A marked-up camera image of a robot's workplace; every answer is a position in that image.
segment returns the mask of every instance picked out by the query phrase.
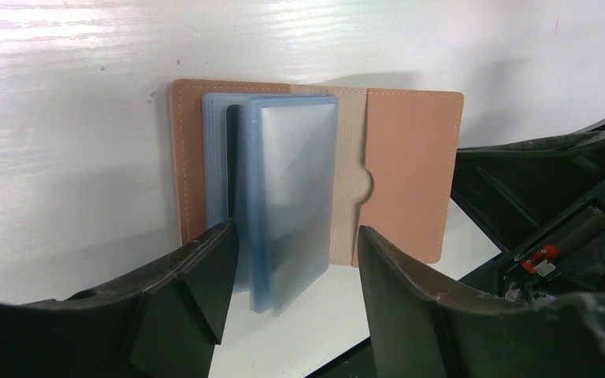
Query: white surface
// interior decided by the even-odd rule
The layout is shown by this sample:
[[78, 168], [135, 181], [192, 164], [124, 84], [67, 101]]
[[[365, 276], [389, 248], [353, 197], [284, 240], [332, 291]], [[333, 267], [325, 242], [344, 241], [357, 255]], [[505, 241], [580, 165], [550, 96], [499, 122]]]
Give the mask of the white surface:
[[[65, 298], [178, 246], [180, 76], [458, 90], [463, 146], [571, 132], [605, 116], [605, 2], [1, 0], [0, 301]], [[491, 254], [466, 222], [437, 265], [455, 277]], [[282, 318], [236, 298], [213, 376], [303, 376], [364, 337], [344, 270]]]

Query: red clip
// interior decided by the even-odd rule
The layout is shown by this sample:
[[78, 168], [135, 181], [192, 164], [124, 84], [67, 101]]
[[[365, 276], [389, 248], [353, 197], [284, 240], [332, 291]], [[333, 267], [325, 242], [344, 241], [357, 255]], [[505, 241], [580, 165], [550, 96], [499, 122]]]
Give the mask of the red clip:
[[534, 269], [540, 262], [545, 260], [554, 260], [560, 255], [560, 251], [555, 246], [548, 244], [544, 246], [542, 249], [538, 250], [535, 254], [530, 256], [529, 259], [523, 261], [521, 266], [525, 268], [530, 274], [536, 273]]

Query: stitching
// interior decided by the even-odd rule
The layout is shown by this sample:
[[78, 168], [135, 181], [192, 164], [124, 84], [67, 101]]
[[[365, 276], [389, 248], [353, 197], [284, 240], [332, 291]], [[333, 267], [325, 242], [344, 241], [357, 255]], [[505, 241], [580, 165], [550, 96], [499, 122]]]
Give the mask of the stitching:
[[421, 97], [455, 97], [455, 94], [441, 94], [441, 93], [402, 93], [402, 92], [381, 92], [372, 91], [370, 94], [374, 95], [394, 95], [394, 96], [421, 96]]
[[184, 188], [184, 214], [187, 218], [187, 243], [191, 240], [191, 230], [189, 229], [189, 197], [187, 196], [187, 170], [185, 167], [186, 155], [184, 155], [184, 127], [182, 123], [182, 88], [177, 92], [177, 97], [180, 100], [180, 141], [182, 145], [182, 187]]
[[[455, 108], [455, 121], [454, 121], [454, 125], [453, 125], [453, 138], [451, 139], [451, 148], [449, 149], [451, 152], [449, 153], [449, 168], [448, 168], [448, 175], [447, 175], [447, 181], [444, 184], [444, 187], [447, 187], [448, 190], [451, 190], [451, 180], [453, 178], [453, 160], [454, 160], [454, 152], [455, 150], [458, 148], [457, 147], [457, 142], [456, 139], [458, 138], [458, 125], [460, 124], [460, 100], [456, 100], [456, 108]], [[440, 204], [440, 231], [437, 235], [437, 250], [441, 253], [442, 252], [442, 242], [444, 241], [444, 220], [446, 218], [447, 213], [444, 211], [444, 202], [446, 201], [447, 198], [449, 198], [449, 195], [447, 195], [446, 197], [443, 197], [442, 199], [442, 203]]]
[[206, 85], [184, 85], [180, 88], [201, 88], [201, 89], [253, 89], [255, 91], [281, 91], [288, 92], [288, 88], [261, 88], [261, 87], [221, 87], [221, 86], [206, 86]]

